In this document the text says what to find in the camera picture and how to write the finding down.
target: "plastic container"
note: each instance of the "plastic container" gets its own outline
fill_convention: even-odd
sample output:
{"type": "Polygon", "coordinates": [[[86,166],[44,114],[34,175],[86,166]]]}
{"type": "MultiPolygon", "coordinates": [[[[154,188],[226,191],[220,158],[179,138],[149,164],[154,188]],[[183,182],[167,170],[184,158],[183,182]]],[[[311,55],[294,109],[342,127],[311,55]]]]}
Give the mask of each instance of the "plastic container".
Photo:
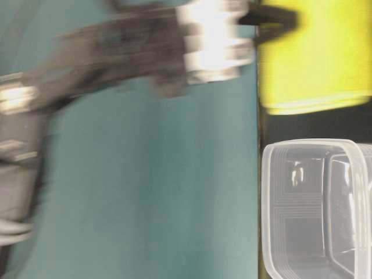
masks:
{"type": "Polygon", "coordinates": [[[273,279],[371,279],[372,145],[300,139],[262,158],[263,259],[273,279]]]}

